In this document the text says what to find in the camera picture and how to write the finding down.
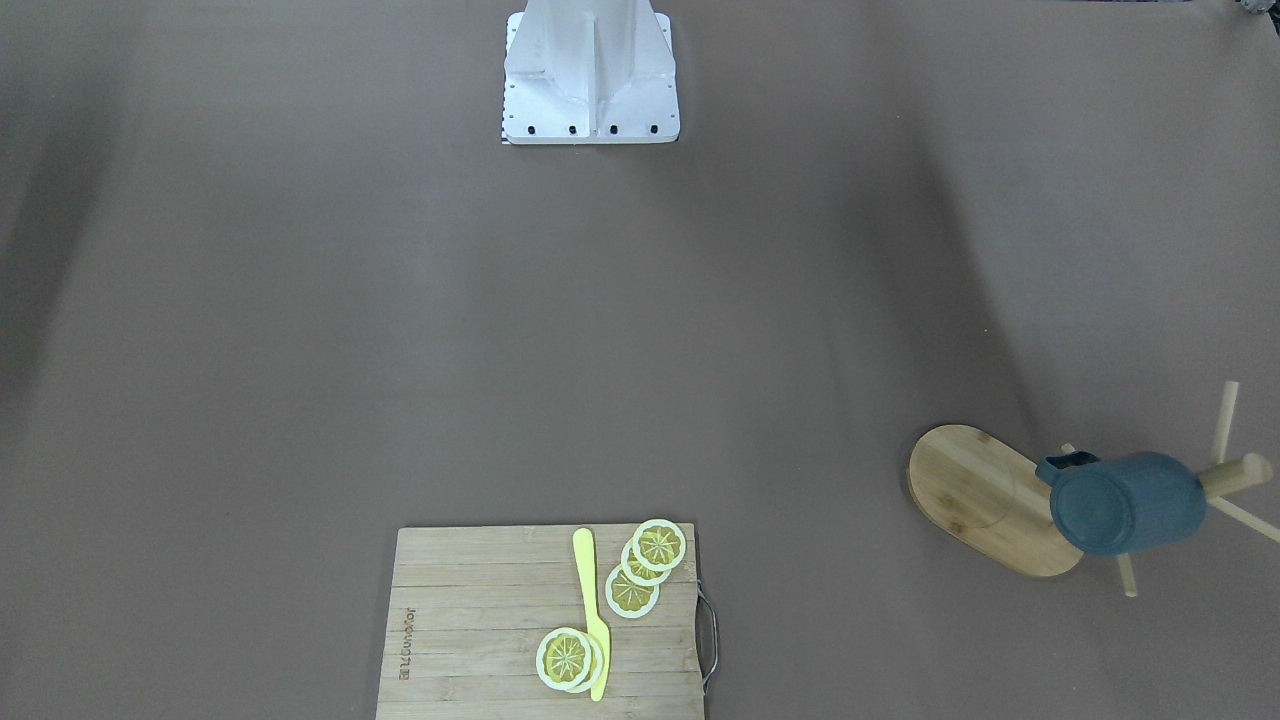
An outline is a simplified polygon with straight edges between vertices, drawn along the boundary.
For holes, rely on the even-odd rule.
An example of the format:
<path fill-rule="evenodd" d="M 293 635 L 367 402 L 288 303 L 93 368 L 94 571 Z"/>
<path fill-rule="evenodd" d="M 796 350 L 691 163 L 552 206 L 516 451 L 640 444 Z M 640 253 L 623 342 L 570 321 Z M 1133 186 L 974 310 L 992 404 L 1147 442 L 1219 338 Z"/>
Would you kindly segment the blue mug yellow inside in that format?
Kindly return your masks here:
<path fill-rule="evenodd" d="M 1085 553 L 1119 556 L 1176 543 L 1197 533 L 1207 514 L 1197 475 L 1166 454 L 1046 456 L 1036 477 L 1050 488 L 1053 524 Z"/>

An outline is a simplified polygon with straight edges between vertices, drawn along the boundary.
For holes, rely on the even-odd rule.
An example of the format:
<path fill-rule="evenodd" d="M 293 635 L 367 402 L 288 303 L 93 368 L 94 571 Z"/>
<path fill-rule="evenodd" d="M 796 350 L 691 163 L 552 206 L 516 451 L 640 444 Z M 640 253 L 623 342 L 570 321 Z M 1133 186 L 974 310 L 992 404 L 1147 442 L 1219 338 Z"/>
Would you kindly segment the wooden cup storage rack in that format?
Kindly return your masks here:
<path fill-rule="evenodd" d="M 1270 538 L 1277 528 L 1231 501 L 1244 489 L 1274 479 L 1274 465 L 1260 454 L 1228 459 L 1239 384 L 1222 388 L 1210 465 L 1192 470 L 1204 488 L 1207 512 L 1216 509 Z M 1087 555 L 1070 544 L 1050 514 L 1050 488 L 1032 460 L 980 428 L 943 424 L 920 436 L 908 460 L 911 501 L 936 527 L 972 550 L 1024 577 L 1051 578 L 1073 570 Z M 1135 597 L 1134 553 L 1111 557 L 1123 593 Z"/>

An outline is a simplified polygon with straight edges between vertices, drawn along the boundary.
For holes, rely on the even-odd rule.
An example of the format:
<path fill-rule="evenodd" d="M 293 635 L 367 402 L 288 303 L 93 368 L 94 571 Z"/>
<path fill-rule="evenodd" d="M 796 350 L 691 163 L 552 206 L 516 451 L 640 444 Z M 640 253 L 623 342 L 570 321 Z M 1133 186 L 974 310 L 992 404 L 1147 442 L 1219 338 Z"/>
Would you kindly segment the lemon slice top outer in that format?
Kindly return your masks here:
<path fill-rule="evenodd" d="M 662 573 L 677 568 L 689 548 L 681 527 L 663 518 L 641 523 L 631 538 L 636 561 L 649 571 Z"/>

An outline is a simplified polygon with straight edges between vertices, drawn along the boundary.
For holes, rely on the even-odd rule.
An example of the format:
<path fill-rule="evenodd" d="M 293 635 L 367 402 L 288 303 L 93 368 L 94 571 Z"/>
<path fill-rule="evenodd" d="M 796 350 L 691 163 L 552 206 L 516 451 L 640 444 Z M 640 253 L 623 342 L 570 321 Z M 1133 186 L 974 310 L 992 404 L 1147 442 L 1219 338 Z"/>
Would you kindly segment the yellow plastic knife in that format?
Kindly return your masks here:
<path fill-rule="evenodd" d="M 593 702 L 604 698 L 611 673 L 612 638 L 611 629 L 599 610 L 600 583 L 598 580 L 598 561 L 595 537 L 590 528 L 580 527 L 572 534 L 573 559 L 582 594 L 584 616 L 588 634 L 602 648 L 600 674 L 591 684 L 589 694 Z"/>

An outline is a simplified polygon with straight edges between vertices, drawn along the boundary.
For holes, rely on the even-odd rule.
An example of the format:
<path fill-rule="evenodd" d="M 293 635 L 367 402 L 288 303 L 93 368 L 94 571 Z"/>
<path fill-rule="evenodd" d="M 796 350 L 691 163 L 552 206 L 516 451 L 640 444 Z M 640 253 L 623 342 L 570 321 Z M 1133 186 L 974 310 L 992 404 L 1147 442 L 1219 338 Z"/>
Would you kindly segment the lemon slice middle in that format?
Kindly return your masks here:
<path fill-rule="evenodd" d="M 671 569 L 657 571 L 641 564 L 631 539 L 622 548 L 620 566 L 622 575 L 635 585 L 641 587 L 657 587 L 666 582 L 672 573 Z"/>

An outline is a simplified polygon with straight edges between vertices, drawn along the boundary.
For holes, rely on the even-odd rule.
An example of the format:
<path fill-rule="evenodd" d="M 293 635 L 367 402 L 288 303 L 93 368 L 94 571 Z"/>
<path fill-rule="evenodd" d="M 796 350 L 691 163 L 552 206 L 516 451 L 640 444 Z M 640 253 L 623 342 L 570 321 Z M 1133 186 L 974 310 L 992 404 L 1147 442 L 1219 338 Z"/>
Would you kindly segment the lemon slice lower of three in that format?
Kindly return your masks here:
<path fill-rule="evenodd" d="M 639 584 L 621 565 L 614 566 L 605 579 L 605 602 L 618 618 L 644 618 L 655 607 L 659 597 L 660 584 Z"/>

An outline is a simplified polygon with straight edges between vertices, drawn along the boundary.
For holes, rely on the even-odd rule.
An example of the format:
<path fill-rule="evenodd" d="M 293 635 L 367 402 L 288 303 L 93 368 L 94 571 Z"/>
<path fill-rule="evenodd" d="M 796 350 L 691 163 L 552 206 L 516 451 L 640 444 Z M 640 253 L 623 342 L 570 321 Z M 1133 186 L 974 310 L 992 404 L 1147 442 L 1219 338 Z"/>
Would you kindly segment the bamboo cutting board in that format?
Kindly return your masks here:
<path fill-rule="evenodd" d="M 424 527 L 397 536 L 378 691 L 379 719 L 703 719 L 718 662 L 716 615 L 698 569 L 696 532 L 644 618 L 618 618 L 605 579 L 640 521 Z M 611 629 L 604 698 L 548 688 L 543 637 L 588 633 L 572 534 L 593 530 L 599 610 Z"/>

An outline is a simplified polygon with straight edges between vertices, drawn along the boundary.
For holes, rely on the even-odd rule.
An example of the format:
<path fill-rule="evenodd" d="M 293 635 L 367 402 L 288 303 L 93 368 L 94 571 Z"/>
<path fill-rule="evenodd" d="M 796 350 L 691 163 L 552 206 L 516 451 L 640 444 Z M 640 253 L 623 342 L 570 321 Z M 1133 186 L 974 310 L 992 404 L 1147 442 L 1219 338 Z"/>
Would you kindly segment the lemon slice front by knife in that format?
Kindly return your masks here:
<path fill-rule="evenodd" d="M 553 691 L 566 692 L 580 683 L 590 665 L 586 641 L 571 626 L 548 632 L 535 653 L 535 670 L 541 682 Z"/>

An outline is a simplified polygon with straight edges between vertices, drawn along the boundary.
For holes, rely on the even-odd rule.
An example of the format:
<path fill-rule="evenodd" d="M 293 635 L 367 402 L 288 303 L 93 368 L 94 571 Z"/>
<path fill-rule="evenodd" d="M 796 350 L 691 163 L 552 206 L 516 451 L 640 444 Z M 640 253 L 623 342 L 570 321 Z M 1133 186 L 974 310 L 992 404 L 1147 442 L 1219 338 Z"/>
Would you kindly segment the lemon slice under front one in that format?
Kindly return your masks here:
<path fill-rule="evenodd" d="M 584 633 L 582 637 L 585 638 L 586 647 L 589 650 L 590 665 L 586 676 L 576 685 L 566 689 L 566 692 L 571 694 L 580 694 L 590 691 L 603 674 L 604 662 L 607 660 L 607 653 L 604 648 L 594 635 Z"/>

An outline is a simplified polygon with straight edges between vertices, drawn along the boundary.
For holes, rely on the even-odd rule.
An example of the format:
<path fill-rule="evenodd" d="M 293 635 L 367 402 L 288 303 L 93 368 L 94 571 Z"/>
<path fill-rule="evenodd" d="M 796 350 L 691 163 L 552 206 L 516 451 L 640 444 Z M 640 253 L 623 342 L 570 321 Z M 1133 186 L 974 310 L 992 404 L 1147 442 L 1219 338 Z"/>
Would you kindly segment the white metal mount base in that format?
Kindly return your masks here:
<path fill-rule="evenodd" d="M 504 31 L 500 138 L 672 143 L 681 135 L 671 19 L 649 1 L 530 1 Z"/>

